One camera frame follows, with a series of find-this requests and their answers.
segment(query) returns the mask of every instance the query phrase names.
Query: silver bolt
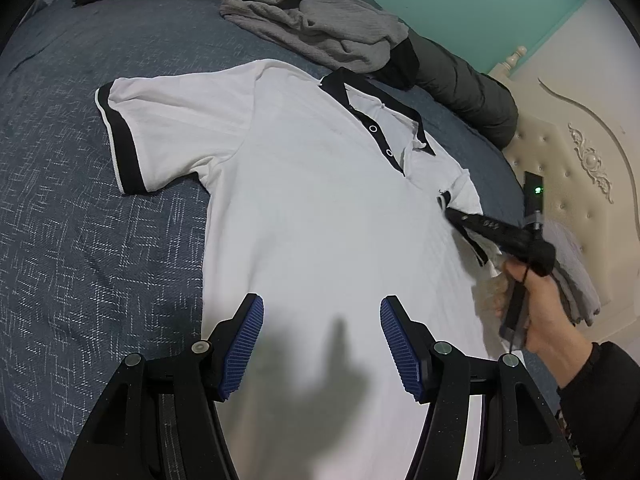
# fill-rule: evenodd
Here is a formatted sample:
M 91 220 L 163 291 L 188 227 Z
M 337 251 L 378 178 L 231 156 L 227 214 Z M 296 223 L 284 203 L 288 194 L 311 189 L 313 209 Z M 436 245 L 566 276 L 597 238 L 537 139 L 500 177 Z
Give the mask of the silver bolt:
M 194 354 L 204 354 L 210 347 L 209 341 L 196 341 L 193 345 L 191 345 L 191 351 Z
M 142 361 L 142 357 L 140 357 L 140 354 L 129 354 L 124 358 L 124 364 L 126 364 L 127 366 L 135 366 L 140 361 Z
M 513 354 L 505 354 L 502 356 L 502 362 L 511 368 L 515 368 L 520 363 L 520 359 Z
M 447 355 L 451 353 L 451 345 L 449 343 L 445 343 L 444 341 L 438 341 L 435 345 L 433 345 L 433 349 L 442 355 Z

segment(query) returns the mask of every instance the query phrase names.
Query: bed sheet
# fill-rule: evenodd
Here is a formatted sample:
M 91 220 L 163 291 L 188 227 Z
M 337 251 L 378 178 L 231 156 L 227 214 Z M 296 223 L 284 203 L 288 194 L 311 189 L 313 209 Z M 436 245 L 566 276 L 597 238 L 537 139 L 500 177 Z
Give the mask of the bed sheet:
M 220 0 L 61 0 L 0 56 L 0 416 L 44 480 L 60 478 L 129 352 L 200 332 L 208 195 L 187 177 L 122 197 L 94 92 L 114 78 L 212 72 L 254 59 L 328 70 L 222 19 Z M 378 82 L 469 168 L 486 214 L 522 218 L 502 154 L 426 92 Z

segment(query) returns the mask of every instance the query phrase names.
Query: white wall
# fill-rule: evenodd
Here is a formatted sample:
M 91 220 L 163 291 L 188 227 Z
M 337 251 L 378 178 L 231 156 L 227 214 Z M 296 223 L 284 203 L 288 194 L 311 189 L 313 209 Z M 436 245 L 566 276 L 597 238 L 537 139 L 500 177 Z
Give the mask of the white wall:
M 567 78 L 633 137 L 640 152 L 640 47 L 608 0 L 586 0 L 511 79 Z

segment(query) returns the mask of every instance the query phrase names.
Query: black sleeve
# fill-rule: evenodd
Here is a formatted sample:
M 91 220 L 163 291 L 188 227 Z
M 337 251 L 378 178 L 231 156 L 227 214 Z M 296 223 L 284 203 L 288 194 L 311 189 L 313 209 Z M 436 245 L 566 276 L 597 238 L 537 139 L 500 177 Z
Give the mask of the black sleeve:
M 619 346 L 593 344 L 560 405 L 587 480 L 640 479 L 640 367 Z

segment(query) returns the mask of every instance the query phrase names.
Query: blue gripper pad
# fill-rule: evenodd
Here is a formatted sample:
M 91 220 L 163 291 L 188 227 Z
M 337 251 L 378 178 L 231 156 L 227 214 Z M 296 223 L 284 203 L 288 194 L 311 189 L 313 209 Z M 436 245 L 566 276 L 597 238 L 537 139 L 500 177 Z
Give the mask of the blue gripper pad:
M 380 303 L 380 324 L 391 355 L 396 362 L 402 386 L 414 396 L 415 400 L 419 400 L 423 393 L 420 361 L 387 298 Z
M 244 376 L 244 371 L 249 363 L 249 357 L 254 351 L 263 320 L 264 305 L 262 304 L 262 298 L 256 296 L 225 356 L 222 382 L 218 387 L 218 393 L 222 399 L 228 399 L 240 387 L 242 376 Z

